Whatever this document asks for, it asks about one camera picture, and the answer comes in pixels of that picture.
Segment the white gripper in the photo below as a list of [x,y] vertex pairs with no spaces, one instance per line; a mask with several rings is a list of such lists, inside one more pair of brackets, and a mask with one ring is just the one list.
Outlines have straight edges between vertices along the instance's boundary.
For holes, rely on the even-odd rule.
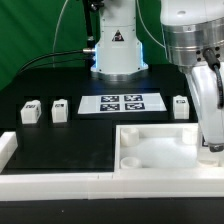
[[217,78],[207,65],[193,67],[186,75],[199,127],[211,152],[224,150],[224,107],[219,108]]

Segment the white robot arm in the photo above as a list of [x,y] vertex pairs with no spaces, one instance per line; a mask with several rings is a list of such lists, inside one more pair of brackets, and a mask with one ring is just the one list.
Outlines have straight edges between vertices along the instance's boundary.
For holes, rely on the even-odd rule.
[[[94,77],[126,81],[146,70],[136,36],[137,0],[100,0]],[[167,60],[185,74],[199,127],[212,152],[224,150],[224,0],[161,0]]]

